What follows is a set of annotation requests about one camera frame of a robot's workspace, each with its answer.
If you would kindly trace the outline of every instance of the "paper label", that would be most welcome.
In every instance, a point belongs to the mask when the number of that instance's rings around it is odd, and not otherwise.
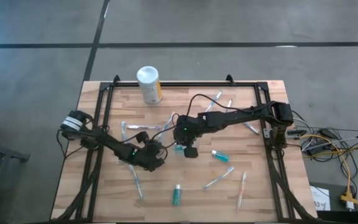
[[[330,211],[329,190],[310,186],[311,194],[314,200],[314,206],[317,211]]]

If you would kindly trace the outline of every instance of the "plastic bottle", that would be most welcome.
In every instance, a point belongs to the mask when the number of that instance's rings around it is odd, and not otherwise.
[[[220,161],[223,161],[223,162],[229,162],[229,156],[226,155],[226,154],[223,154],[219,151],[215,151],[215,150],[212,150],[211,152],[212,156],[214,156],[215,158],[219,159]]]
[[[146,103],[158,103],[162,98],[162,94],[157,69],[152,66],[144,66],[137,71],[136,77],[142,90],[143,100]]]
[[[181,198],[180,184],[176,184],[175,190],[173,190],[172,205],[179,206]]]

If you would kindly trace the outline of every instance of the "wooden tabletop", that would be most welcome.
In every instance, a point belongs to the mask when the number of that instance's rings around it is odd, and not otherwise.
[[[268,82],[271,100],[288,102],[283,81]],[[100,82],[84,82],[78,110],[94,115]],[[218,100],[233,107],[246,108],[256,105],[255,93],[249,87],[163,87],[162,101],[148,105],[142,99],[138,87],[115,88],[109,117],[109,134],[121,139],[121,122],[127,124],[164,125],[171,113],[185,114],[193,95],[203,93],[214,97],[223,91]],[[190,116],[204,112],[210,101],[197,97],[193,101]],[[224,111],[218,105],[212,110]],[[250,122],[260,130],[260,122]],[[126,130],[128,137],[139,131]],[[149,136],[157,131],[148,130]],[[172,132],[166,132],[163,144],[173,142]],[[294,140],[288,143],[297,144]],[[198,140],[199,156],[185,158],[168,149],[163,166],[153,172],[136,167],[144,199],[140,200],[134,178],[128,165],[118,162],[116,156],[105,148],[101,167],[98,194],[94,211],[94,222],[267,222],[276,221],[272,188],[270,185],[264,142],[243,124],[227,127],[214,134],[205,134]],[[68,152],[77,149],[79,142],[71,142]],[[211,151],[222,151],[230,155],[230,162],[223,163]],[[58,217],[69,206],[78,193],[86,158],[86,149],[70,156],[64,163],[52,218]],[[299,147],[288,146],[284,157],[291,191],[307,211],[317,217],[309,187],[305,165]],[[224,174],[230,166],[231,172],[220,182],[203,190],[204,185]],[[243,172],[247,179],[241,209],[236,213],[239,186]],[[181,206],[172,206],[172,193],[176,184],[182,188]],[[285,202],[281,193],[282,205]],[[84,210],[88,209],[88,199]]]

